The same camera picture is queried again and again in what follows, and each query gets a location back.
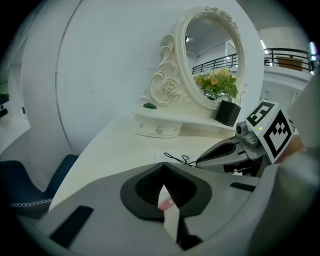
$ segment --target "vanity table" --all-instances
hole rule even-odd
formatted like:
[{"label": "vanity table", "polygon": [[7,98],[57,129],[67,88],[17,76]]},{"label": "vanity table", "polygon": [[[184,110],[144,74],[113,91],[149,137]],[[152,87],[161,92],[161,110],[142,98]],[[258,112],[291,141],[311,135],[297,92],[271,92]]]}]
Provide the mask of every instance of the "vanity table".
[{"label": "vanity table", "polygon": [[[140,166],[170,162],[169,158],[163,159],[164,152],[179,159],[182,155],[190,156],[192,162],[219,141],[233,136],[235,125],[226,126],[215,120],[221,99],[211,100],[199,89],[189,57],[192,50],[198,53],[194,56],[199,62],[201,56],[213,58],[206,55],[221,43],[226,47],[221,54],[226,56],[227,42],[233,42],[238,91],[233,102],[241,108],[235,124],[242,121],[259,101],[264,68],[257,31],[244,16],[234,20],[217,7],[187,10],[173,27],[172,34],[160,41],[162,60],[133,115],[110,122],[86,147],[63,180],[50,210],[95,180]],[[207,46],[201,46],[206,40],[201,36],[197,39],[196,33],[201,28],[206,28],[204,36],[220,33],[219,42],[208,36]],[[246,35],[250,32],[250,40],[242,40],[244,31]],[[195,43],[199,44],[198,48],[192,48]],[[219,62],[224,65],[213,65],[213,68],[228,68],[229,59],[225,57]],[[146,108],[146,104],[156,107]]]}]

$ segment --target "black flower pot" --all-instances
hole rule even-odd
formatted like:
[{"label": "black flower pot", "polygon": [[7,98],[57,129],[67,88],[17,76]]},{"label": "black flower pot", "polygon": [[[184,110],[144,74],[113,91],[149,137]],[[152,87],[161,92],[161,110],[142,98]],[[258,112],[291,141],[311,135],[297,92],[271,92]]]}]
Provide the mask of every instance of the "black flower pot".
[{"label": "black flower pot", "polygon": [[241,107],[237,104],[222,100],[218,109],[218,113],[215,116],[215,120],[223,123],[226,126],[234,126]]}]

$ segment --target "railing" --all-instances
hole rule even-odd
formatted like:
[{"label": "railing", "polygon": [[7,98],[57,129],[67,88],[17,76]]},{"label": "railing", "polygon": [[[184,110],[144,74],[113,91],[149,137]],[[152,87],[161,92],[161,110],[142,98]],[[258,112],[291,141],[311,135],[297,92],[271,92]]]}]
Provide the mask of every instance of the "railing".
[{"label": "railing", "polygon": [[[289,68],[292,67],[296,70],[307,70],[311,72],[314,70],[314,64],[310,60],[310,53],[305,50],[290,49],[290,48],[266,48],[264,49],[264,65],[274,67]],[[216,58],[207,61],[203,64],[192,68],[192,74],[205,72],[218,68],[233,68],[238,67],[238,56],[236,53],[224,57]]]}]

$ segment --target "wire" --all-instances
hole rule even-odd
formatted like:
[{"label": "wire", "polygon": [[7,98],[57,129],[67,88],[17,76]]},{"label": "wire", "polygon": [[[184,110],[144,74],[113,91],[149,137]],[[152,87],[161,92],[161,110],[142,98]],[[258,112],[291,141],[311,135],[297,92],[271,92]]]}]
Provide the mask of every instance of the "wire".
[{"label": "wire", "polygon": [[183,159],[183,161],[182,161],[182,160],[180,160],[179,158],[176,158],[176,157],[170,155],[170,154],[167,153],[167,152],[164,152],[163,154],[164,154],[166,157],[168,157],[168,158],[177,160],[180,164],[183,164],[183,165],[185,165],[185,166],[196,167],[195,165],[191,165],[191,164],[195,163],[196,161],[193,161],[193,162],[189,162],[189,163],[188,163],[188,160],[190,159],[190,157],[187,156],[187,155],[182,155],[182,159]]}]

